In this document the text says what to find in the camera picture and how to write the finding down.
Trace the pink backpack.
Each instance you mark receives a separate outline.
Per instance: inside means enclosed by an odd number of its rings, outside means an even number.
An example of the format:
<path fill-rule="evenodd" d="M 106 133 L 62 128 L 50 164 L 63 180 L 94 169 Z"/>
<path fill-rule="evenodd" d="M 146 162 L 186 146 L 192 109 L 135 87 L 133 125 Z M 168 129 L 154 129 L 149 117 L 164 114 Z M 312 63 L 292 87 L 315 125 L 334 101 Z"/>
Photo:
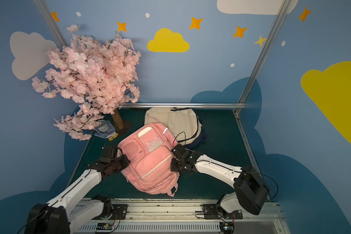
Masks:
<path fill-rule="evenodd" d="M 122 174 L 141 192 L 173 197 L 179 179 L 179 173 L 171 171 L 172 149 L 176 145 L 173 134 L 163 124 L 143 126 L 118 145 L 130 160 Z"/>

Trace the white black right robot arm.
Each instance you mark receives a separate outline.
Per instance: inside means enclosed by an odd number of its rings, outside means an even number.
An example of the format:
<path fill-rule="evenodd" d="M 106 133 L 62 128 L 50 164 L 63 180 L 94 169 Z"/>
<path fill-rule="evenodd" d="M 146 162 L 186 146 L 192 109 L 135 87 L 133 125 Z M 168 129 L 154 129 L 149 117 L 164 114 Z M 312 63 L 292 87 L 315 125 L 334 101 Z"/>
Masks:
<path fill-rule="evenodd" d="M 239 210 L 245 210 L 252 215 L 260 214 L 270 188 L 252 166 L 228 165 L 206 154 L 186 149 L 181 144 L 177 144 L 171 153 L 174 155 L 171 161 L 172 172 L 194 171 L 206 174 L 234 189 L 233 193 L 223 195 L 212 211 L 207 213 L 221 218 L 227 218 Z"/>

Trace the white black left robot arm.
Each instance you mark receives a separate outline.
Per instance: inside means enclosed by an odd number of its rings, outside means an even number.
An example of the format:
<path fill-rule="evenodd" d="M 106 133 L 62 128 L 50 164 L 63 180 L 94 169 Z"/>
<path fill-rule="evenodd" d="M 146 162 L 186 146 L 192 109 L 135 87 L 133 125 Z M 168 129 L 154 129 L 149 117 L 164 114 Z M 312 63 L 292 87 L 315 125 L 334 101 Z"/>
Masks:
<path fill-rule="evenodd" d="M 88 204 L 76 209 L 85 195 L 103 179 L 120 173 L 130 160 L 117 146 L 106 146 L 102 157 L 90 164 L 70 186 L 46 204 L 36 204 L 29 212 L 23 230 L 26 234 L 73 234 L 96 217 L 117 217 L 111 199 L 97 196 Z"/>

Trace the beige and navy backpack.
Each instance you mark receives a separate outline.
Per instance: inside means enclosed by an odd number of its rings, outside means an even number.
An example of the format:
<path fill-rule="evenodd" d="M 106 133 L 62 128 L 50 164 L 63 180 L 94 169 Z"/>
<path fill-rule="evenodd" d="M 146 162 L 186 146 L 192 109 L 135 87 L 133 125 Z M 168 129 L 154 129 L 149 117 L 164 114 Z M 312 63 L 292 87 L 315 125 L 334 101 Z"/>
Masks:
<path fill-rule="evenodd" d="M 153 107 L 146 111 L 144 124 L 161 123 L 176 141 L 188 149 L 195 149 L 206 141 L 202 121 L 191 108 Z"/>

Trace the left green circuit board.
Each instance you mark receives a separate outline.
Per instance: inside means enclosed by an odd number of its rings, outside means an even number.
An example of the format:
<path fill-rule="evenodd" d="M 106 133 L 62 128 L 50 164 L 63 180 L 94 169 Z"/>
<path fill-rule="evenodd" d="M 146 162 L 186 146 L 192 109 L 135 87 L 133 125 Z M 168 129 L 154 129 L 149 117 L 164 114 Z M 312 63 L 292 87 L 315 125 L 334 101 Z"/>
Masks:
<path fill-rule="evenodd" d="M 109 234 L 115 229 L 114 223 L 97 223 L 95 233 Z"/>

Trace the green circuit board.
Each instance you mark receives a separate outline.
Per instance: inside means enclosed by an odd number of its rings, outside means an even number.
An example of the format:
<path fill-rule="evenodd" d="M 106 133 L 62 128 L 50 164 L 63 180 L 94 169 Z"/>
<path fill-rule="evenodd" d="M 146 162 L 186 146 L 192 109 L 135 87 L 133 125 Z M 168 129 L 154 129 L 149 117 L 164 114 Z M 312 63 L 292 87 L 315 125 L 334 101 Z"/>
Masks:
<path fill-rule="evenodd" d="M 234 224 L 231 222 L 220 222 L 219 223 L 220 234 L 233 234 L 234 233 Z"/>
<path fill-rule="evenodd" d="M 109 234 L 115 229 L 114 223 L 97 223 L 95 233 Z"/>

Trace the pink artificial blossom tree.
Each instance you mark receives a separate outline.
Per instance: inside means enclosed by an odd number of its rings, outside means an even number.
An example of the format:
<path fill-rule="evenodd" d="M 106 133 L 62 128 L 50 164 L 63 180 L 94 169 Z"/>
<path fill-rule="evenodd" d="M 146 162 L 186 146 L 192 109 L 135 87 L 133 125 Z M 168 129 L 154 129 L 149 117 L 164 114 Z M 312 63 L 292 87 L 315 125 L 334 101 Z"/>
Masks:
<path fill-rule="evenodd" d="M 45 79 L 34 77 L 32 87 L 45 98 L 60 95 L 77 103 L 78 112 L 61 117 L 54 126 L 72 139 L 89 140 L 87 131 L 97 128 L 104 115 L 138 101 L 140 91 L 134 82 L 141 54 L 120 34 L 101 43 L 78 35 L 75 24 L 67 30 L 72 36 L 70 45 L 47 53 L 54 67 L 46 71 Z"/>

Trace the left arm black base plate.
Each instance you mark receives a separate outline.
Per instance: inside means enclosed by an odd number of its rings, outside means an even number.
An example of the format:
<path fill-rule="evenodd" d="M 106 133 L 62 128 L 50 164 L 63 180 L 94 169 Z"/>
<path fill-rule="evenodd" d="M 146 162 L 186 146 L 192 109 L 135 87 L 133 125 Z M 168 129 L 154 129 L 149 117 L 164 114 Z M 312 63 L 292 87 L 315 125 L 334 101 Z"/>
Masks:
<path fill-rule="evenodd" d="M 113 204 L 108 214 L 105 214 L 102 220 L 125 220 L 127 215 L 127 204 Z"/>

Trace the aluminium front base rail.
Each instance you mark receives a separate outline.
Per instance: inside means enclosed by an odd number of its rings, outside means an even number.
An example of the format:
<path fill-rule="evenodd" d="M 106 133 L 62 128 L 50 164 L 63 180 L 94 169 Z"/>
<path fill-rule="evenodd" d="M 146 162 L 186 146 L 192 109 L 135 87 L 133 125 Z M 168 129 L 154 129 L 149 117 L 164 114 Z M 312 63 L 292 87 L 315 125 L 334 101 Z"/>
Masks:
<path fill-rule="evenodd" d="M 82 199 L 76 209 L 88 204 Z M 278 203 L 267 202 L 259 215 L 242 210 L 243 219 L 204 219 L 202 204 L 213 199 L 113 199 L 111 204 L 127 204 L 125 220 L 93 218 L 74 234 L 95 233 L 97 223 L 114 223 L 109 234 L 219 234 L 220 222 L 234 224 L 234 234 L 288 234 L 288 225 Z"/>

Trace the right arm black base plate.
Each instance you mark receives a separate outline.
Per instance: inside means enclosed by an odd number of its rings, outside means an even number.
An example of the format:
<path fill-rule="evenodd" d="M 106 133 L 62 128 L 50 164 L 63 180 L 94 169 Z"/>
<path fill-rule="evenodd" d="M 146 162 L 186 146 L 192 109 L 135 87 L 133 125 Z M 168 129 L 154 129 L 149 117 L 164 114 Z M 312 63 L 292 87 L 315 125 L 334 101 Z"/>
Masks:
<path fill-rule="evenodd" d="M 201 208 L 204 219 L 243 219 L 243 214 L 241 210 L 228 213 L 216 204 L 202 204 Z"/>

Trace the aluminium back rail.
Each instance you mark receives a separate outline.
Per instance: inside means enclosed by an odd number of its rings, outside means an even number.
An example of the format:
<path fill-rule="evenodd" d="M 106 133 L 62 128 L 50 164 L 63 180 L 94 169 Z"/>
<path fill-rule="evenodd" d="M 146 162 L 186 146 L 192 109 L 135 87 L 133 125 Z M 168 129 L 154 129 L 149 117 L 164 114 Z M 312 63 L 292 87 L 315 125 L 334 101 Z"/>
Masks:
<path fill-rule="evenodd" d="M 122 108 L 194 108 L 194 109 L 244 109 L 243 103 L 125 103 Z"/>

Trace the aluminium right side rail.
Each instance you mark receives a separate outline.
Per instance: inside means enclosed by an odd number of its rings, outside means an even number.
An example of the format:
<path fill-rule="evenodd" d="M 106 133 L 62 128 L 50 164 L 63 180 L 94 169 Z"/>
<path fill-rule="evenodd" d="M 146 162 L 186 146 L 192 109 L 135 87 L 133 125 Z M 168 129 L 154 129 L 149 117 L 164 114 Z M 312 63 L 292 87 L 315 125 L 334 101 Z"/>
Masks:
<path fill-rule="evenodd" d="M 241 136 L 242 136 L 242 139 L 243 139 L 243 142 L 244 142 L 246 151 L 247 151 L 247 153 L 248 153 L 248 156 L 249 156 L 249 159 L 250 159 L 250 162 L 251 162 L 252 167 L 253 167 L 258 173 L 260 173 L 259 167 L 258 167 L 258 165 L 257 165 L 256 159 L 255 159 L 254 154 L 253 154 L 253 152 L 252 152 L 252 149 L 251 149 L 251 147 L 250 147 L 250 143 L 249 143 L 249 141 L 248 141 L 248 138 L 247 138 L 246 132 L 245 132 L 245 130 L 244 130 L 243 124 L 242 124 L 242 122 L 241 122 L 241 120 L 240 120 L 239 111 L 240 111 L 240 109 L 235 109 L 235 110 L 233 110 L 233 113 L 234 113 L 234 116 L 235 116 L 235 119 L 236 119 L 236 122 L 237 122 L 237 125 L 238 125 L 238 128 L 239 128 L 240 134 L 241 134 Z"/>

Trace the aluminium left corner post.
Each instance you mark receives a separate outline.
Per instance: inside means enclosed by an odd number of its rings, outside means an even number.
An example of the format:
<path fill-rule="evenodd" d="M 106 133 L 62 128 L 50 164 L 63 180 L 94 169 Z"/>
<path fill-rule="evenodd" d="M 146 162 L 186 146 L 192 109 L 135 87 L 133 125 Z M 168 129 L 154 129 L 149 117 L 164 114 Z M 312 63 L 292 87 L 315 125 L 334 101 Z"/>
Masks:
<path fill-rule="evenodd" d="M 67 46 L 67 42 L 57 25 L 57 21 L 54 19 L 46 1 L 44 0 L 33 0 L 34 5 L 44 19 L 46 25 L 54 36 L 56 42 L 60 47 Z"/>

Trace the aluminium corner post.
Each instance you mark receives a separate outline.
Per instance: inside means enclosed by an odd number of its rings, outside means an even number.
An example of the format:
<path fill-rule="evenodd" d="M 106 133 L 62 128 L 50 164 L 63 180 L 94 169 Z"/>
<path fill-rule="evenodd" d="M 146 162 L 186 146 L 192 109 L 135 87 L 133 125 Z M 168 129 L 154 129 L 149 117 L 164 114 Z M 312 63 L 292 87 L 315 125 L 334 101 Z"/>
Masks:
<path fill-rule="evenodd" d="M 60 47 L 67 46 L 67 42 L 57 25 L 57 21 L 54 19 L 46 1 L 44 0 L 33 0 L 34 5 L 44 19 L 46 25 L 54 36 L 56 42 Z"/>
<path fill-rule="evenodd" d="M 265 44 L 263 45 L 259 57 L 255 63 L 255 66 L 252 70 L 251 75 L 249 76 L 248 81 L 246 82 L 246 85 L 242 91 L 242 94 L 239 98 L 238 103 L 239 104 L 245 104 L 247 97 L 249 96 L 249 93 L 261 71 L 262 66 L 264 65 L 267 56 L 270 53 L 270 50 L 273 46 L 273 43 L 282 27 L 283 22 L 285 21 L 285 18 L 288 14 L 288 9 L 290 7 L 291 0 L 285 0 L 281 3 L 279 11 L 274 19 L 274 22 L 270 28 L 270 31 L 268 33 L 267 40 L 265 41 Z"/>

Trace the aluminium right corner post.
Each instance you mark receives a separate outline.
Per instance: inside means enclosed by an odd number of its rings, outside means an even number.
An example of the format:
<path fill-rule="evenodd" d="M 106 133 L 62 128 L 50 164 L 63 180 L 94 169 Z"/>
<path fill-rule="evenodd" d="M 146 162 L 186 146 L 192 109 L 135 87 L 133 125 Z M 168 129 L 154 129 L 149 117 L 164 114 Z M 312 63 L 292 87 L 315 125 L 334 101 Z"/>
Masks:
<path fill-rule="evenodd" d="M 261 71 L 262 66 L 264 65 L 267 56 L 270 53 L 270 50 L 273 46 L 273 43 L 282 27 L 283 22 L 285 21 L 285 18 L 288 14 L 288 9 L 290 7 L 291 0 L 285 0 L 281 3 L 279 11 L 274 19 L 274 22 L 270 28 L 270 31 L 268 33 L 267 40 L 265 41 L 265 44 L 263 45 L 259 57 L 255 63 L 255 66 L 252 70 L 251 75 L 249 76 L 248 81 L 246 82 L 246 85 L 242 91 L 242 94 L 239 98 L 238 103 L 239 104 L 245 104 L 247 97 L 249 96 L 249 93 Z"/>

